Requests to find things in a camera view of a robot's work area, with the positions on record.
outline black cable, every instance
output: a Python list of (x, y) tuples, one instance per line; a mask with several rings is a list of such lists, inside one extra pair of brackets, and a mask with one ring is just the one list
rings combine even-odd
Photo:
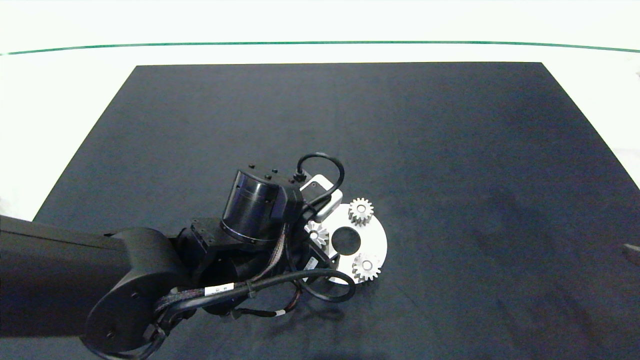
[(256, 291), (262, 290), (264, 288), (268, 288), (270, 286), (274, 286), (277, 284), (282, 284), (283, 282), (290, 282), (299, 279), (304, 279), (306, 277), (319, 277), (319, 276), (329, 276), (329, 277), (338, 277), (347, 282), (349, 288), (346, 293), (333, 297), (333, 302), (343, 302), (349, 300), (353, 294), (355, 294), (356, 286), (353, 279), (339, 272), (337, 270), (331, 269), (313, 269), (313, 270), (303, 270), (298, 272), (289, 272), (286, 274), (280, 274), (276, 276), (269, 277), (267, 279), (259, 280), (251, 284), (249, 286), (245, 282), (239, 282), (234, 285), (233, 290), (223, 291), (221, 293), (197, 297), (195, 299), (187, 299), (181, 300), (173, 305), (171, 305), (164, 314), (161, 316), (159, 320), (159, 326), (165, 331), (169, 331), (174, 324), (174, 321), (178, 318), (181, 313), (184, 313), (189, 310), (198, 309), (205, 306), (210, 306), (214, 304), (218, 304), (220, 302), (230, 300), (233, 298), (241, 297), (248, 295), (249, 292), (255, 293)]
[(284, 223), (282, 225), (282, 230), (280, 231), (280, 236), (278, 237), (278, 242), (276, 243), (273, 252), (271, 253), (271, 258), (269, 259), (269, 263), (267, 267), (264, 268), (259, 274), (252, 277), (250, 279), (251, 282), (257, 281), (263, 276), (265, 276), (268, 272), (270, 272), (279, 262), (282, 257), (282, 252), (284, 251), (284, 245), (287, 242), (287, 235), (289, 234), (289, 224)]
[[(304, 214), (304, 212), (306, 212), (306, 210), (311, 209), (314, 214), (317, 214), (317, 209), (314, 207), (318, 202), (321, 202), (322, 200), (326, 199), (327, 197), (331, 196), (331, 194), (334, 193), (335, 190), (337, 190), (340, 185), (342, 185), (342, 182), (344, 181), (344, 166), (342, 165), (342, 162), (340, 162), (340, 160), (338, 160), (337, 158), (334, 158), (333, 156), (327, 155), (323, 152), (312, 152), (310, 154), (306, 154), (304, 156), (302, 156), (299, 160), (298, 160), (298, 164), (296, 166), (296, 175), (300, 178), (304, 176), (304, 169), (302, 169), (302, 164), (310, 159), (310, 158), (322, 158), (322, 159), (327, 159), (329, 161), (331, 161), (337, 168), (338, 168), (338, 180), (336, 180), (336, 182), (333, 184), (333, 186), (331, 188), (329, 188), (327, 191), (325, 191), (322, 195), (316, 197), (315, 199), (306, 202), (305, 205), (302, 207), (302, 211), (300, 212), (300, 216), (302, 216), (302, 214)], [(287, 258), (287, 262), (289, 265), (289, 268), (291, 269), (292, 272), (296, 272), (298, 271), (296, 264), (293, 260), (293, 256), (291, 254), (291, 240), (287, 241), (286, 246), (285, 246), (285, 258)], [(325, 262), (327, 264), (327, 266), (331, 266), (331, 261), (328, 261), (328, 258), (326, 256), (322, 257), (323, 262)], [(307, 284), (307, 282), (305, 281), (296, 281), (304, 290), (306, 290), (307, 292), (309, 292), (312, 296), (314, 296), (315, 298), (318, 298), (320, 300), (323, 301), (328, 301), (328, 302), (338, 302), (339, 297), (333, 296), (333, 295), (327, 295), (324, 293), (321, 293), (320, 291), (314, 290), (313, 288), (311, 288), (311, 286), (309, 284)]]
[(337, 190), (340, 187), (340, 185), (342, 185), (342, 182), (344, 181), (344, 166), (342, 165), (340, 160), (338, 160), (337, 158), (334, 158), (333, 156), (329, 156), (323, 152), (311, 152), (310, 154), (302, 156), (298, 160), (298, 165), (296, 166), (297, 175), (304, 176), (305, 172), (302, 169), (302, 164), (310, 158), (322, 158), (322, 159), (327, 159), (331, 161), (338, 168), (339, 175), (338, 175), (338, 180), (333, 184), (331, 188), (325, 191), (322, 195), (305, 203), (305, 205), (302, 207), (302, 211), (300, 212), (301, 215), (304, 214), (306, 210), (309, 210), (309, 208), (315, 206), (318, 202), (321, 202), (322, 200), (331, 196), (331, 194), (333, 194), (333, 192)]
[(180, 300), (192, 299), (194, 297), (204, 296), (204, 289), (189, 289), (184, 291), (179, 291), (177, 293), (170, 293), (158, 299), (154, 304), (155, 312), (159, 312), (173, 304), (174, 302), (178, 302)]
[(238, 309), (232, 310), (232, 312), (235, 311), (241, 314), (255, 315), (263, 318), (273, 318), (278, 315), (284, 315), (296, 308), (296, 306), (298, 305), (298, 301), (302, 296), (302, 287), (295, 281), (292, 281), (291, 283), (295, 285), (296, 292), (294, 293), (293, 298), (289, 301), (289, 303), (282, 308), (282, 311), (283, 311), (282, 313), (279, 311), (247, 309), (244, 307), (240, 307)]
[[(292, 272), (297, 272), (298, 268), (296, 267), (295, 262), (293, 261), (293, 256), (291, 255), (291, 241), (287, 242), (287, 246), (285, 247), (285, 256), (287, 258), (287, 261), (289, 263), (289, 268), (291, 269)], [(351, 282), (353, 282), (353, 279), (350, 278), (349, 276), (346, 276)], [(335, 296), (335, 295), (328, 295), (328, 294), (324, 294), (321, 293), (320, 291), (317, 291), (315, 289), (313, 289), (309, 284), (307, 284), (306, 281), (297, 281), (297, 283), (307, 292), (309, 292), (313, 297), (318, 298), (322, 301), (328, 301), (328, 302), (342, 302), (344, 300), (341, 300), (341, 296)]]

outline silver gear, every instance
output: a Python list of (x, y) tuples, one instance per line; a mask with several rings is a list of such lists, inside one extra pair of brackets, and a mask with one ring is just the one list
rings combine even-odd
[(373, 206), (363, 198), (357, 198), (349, 204), (349, 219), (356, 225), (366, 225), (373, 216)]
[(380, 261), (375, 256), (358, 254), (353, 260), (353, 277), (361, 281), (373, 280), (380, 274)]
[(319, 247), (326, 246), (329, 240), (329, 230), (325, 229), (322, 224), (310, 221), (305, 225), (305, 231), (309, 233), (309, 238)]

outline white floor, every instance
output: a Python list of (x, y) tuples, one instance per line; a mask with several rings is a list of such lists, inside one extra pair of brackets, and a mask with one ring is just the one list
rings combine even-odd
[(31, 220), (136, 65), (540, 61), (640, 184), (640, 53), (527, 45), (207, 45), (482, 40), (640, 49), (638, 2), (0, 2), (0, 214)]

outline cable label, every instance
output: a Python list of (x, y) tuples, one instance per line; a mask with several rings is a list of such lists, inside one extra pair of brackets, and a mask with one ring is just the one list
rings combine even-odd
[(318, 265), (318, 260), (312, 256), (311, 258), (309, 258), (309, 261), (307, 261), (307, 264), (305, 265), (305, 270), (315, 269), (317, 265)]
[(216, 285), (216, 286), (207, 286), (204, 288), (204, 296), (209, 296), (217, 293), (221, 293), (223, 291), (229, 291), (234, 289), (234, 283), (230, 282), (228, 284)]

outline black fabric surface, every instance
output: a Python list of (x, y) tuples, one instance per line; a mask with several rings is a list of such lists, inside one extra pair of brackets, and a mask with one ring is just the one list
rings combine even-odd
[(201, 311), (155, 359), (640, 358), (640, 192), (539, 63), (137, 67), (35, 221), (174, 235), (221, 214), (236, 168), (310, 151), (374, 204), (380, 278), (279, 318)]

